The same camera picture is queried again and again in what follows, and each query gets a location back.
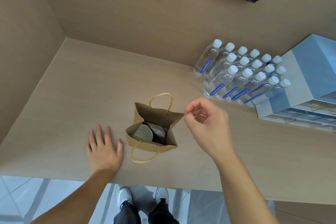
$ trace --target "paper bag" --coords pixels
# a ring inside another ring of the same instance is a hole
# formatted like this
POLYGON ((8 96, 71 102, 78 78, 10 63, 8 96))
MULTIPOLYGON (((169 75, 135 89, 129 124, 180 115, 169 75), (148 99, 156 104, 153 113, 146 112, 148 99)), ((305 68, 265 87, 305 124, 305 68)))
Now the paper bag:
POLYGON ((175 124, 178 123, 180 119, 182 119, 184 114, 179 112, 170 112, 172 103, 173 103, 173 96, 170 93, 162 93, 153 97, 149 101, 149 106, 142 103, 135 103, 133 125, 126 129, 126 138, 128 145, 133 147, 131 150, 131 158, 133 162, 148 163, 152 161, 154 158, 156 158, 156 156, 159 153, 163 153, 177 148, 177 143, 172 129, 174 128, 175 124), (152 108, 151 107, 152 100, 162 95, 170 95, 171 101, 168 109, 152 108), (164 131, 166 132, 166 135, 162 141, 162 144, 153 141, 142 140, 140 138, 133 136, 133 134, 137 131, 139 126, 144 121, 163 127, 164 131), (156 154, 153 158, 149 160, 137 161, 134 160, 133 158, 133 151, 136 148, 144 151, 156 152, 156 154))

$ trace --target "sneaker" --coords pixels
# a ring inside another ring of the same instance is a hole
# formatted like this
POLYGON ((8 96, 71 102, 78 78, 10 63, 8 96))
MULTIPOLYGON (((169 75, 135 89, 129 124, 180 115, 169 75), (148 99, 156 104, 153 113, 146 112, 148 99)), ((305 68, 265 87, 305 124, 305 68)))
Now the sneaker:
POLYGON ((127 203, 132 204, 132 194, 127 187, 123 187, 118 191, 117 205, 121 209, 127 203))
POLYGON ((164 199, 166 201, 166 204, 169 203, 169 194, 167 188, 158 187, 156 189, 155 193, 156 204, 158 204, 161 201, 161 199, 164 199))

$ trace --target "bottle label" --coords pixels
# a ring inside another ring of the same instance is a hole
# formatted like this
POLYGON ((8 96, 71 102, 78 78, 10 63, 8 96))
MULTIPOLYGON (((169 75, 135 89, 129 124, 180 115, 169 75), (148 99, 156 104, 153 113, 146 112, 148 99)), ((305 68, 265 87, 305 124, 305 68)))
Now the bottle label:
POLYGON ((244 104, 247 104, 248 102, 251 102, 252 100, 254 100, 254 99, 256 99, 256 98, 258 98, 258 97, 260 97, 262 95, 263 95, 263 93, 259 93, 258 95, 255 95, 253 98, 250 98, 250 99, 246 100, 244 102, 244 104))
POLYGON ((227 98, 229 95, 231 95, 233 92, 235 92, 236 90, 238 90, 239 87, 234 87, 232 90, 230 90, 228 93, 226 93, 223 98, 227 98))
POLYGON ((217 88, 215 88, 209 95, 213 96, 215 95, 218 91, 220 91, 221 88, 223 88, 225 86, 225 84, 220 84, 217 86, 217 88))
POLYGON ((249 91, 250 91, 249 89, 243 89, 237 95, 233 96, 231 99, 236 100, 236 99, 240 98, 242 95, 248 93, 249 91))
POLYGON ((202 68, 202 70, 199 72, 200 74, 203 74, 204 71, 208 68, 208 66, 210 65, 210 63, 212 62, 212 59, 209 59, 207 61, 207 63, 205 63, 204 67, 202 68))
POLYGON ((260 88, 262 88, 263 86, 265 86, 267 83, 263 83, 262 85, 259 85, 257 88, 255 88, 254 90, 251 90, 250 93, 255 92, 256 90, 259 90, 260 88))

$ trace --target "black pants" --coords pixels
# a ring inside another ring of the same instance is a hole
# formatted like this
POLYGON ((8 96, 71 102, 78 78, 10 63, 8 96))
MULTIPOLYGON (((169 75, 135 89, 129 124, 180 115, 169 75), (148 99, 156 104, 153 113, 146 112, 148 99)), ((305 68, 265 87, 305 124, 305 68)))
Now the black pants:
MULTIPOLYGON (((174 216, 169 212, 166 201, 162 199, 155 209, 148 215, 149 224, 179 224, 174 216)), ((141 224, 139 210, 130 203, 123 204, 113 220, 113 224, 141 224)))

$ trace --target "white bottle cap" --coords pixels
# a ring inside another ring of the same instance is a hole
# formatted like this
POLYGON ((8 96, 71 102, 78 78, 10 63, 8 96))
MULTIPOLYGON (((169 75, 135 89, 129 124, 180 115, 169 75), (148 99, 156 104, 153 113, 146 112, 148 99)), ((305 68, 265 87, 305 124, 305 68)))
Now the white bottle cap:
POLYGON ((212 44, 212 46, 215 48, 219 48, 221 45, 222 45, 222 41, 219 39, 214 40, 212 44))
POLYGON ((253 58, 256 58, 258 57, 260 54, 260 52, 256 49, 253 49, 251 52, 250 52, 250 56, 253 57, 253 58))
POLYGON ((261 65, 262 65, 262 62, 258 59, 256 59, 255 61, 252 62, 252 67, 254 67, 254 68, 259 68, 259 67, 261 67, 261 65))
POLYGON ((282 57, 280 56, 275 56, 273 59, 272 59, 273 63, 275 64, 279 64, 281 61, 282 61, 282 57))
POLYGON ((247 52, 247 48, 242 46, 241 48, 238 49, 238 53, 240 55, 245 55, 245 53, 247 52))
POLYGON ((235 73, 238 72, 238 68, 234 65, 230 66, 227 70, 227 72, 230 74, 230 75, 234 75, 235 73))
POLYGON ((245 78, 249 78, 252 74, 253 74, 253 72, 249 68, 245 69, 242 73, 243 77, 245 77, 245 78))
POLYGON ((262 80, 265 80, 266 79, 266 74, 263 73, 263 72, 259 72, 255 75, 255 78, 258 80, 258 81, 262 81, 262 80))
POLYGON ((227 50, 228 52, 231 52, 234 48, 235 45, 233 43, 227 43, 227 45, 225 46, 225 50, 227 50))
POLYGON ((242 57, 240 60, 239 60, 239 63, 243 66, 245 66, 246 64, 248 64, 250 62, 249 58, 248 57, 242 57))
POLYGON ((284 66, 279 66, 279 67, 277 67, 276 68, 276 70, 275 70, 278 74, 284 74, 284 73, 286 73, 286 69, 285 69, 285 67, 284 66))
POLYGON ((229 62, 235 61, 237 56, 234 53, 229 53, 229 55, 226 57, 226 60, 229 62))
POLYGON ((281 82, 280 82, 280 86, 283 87, 283 88, 286 88, 288 86, 291 86, 291 82, 288 80, 288 79, 283 79, 281 82))
POLYGON ((263 60, 263 62, 268 62, 268 61, 270 61, 271 60, 271 55, 269 55, 269 54, 265 54, 264 56, 262 56, 262 60, 263 60))
POLYGON ((272 64, 268 64, 267 66, 265 66, 265 72, 271 73, 273 71, 274 71, 274 66, 272 64))
POLYGON ((272 76, 268 79, 268 83, 271 85, 275 85, 279 83, 279 78, 277 78, 276 76, 272 76))

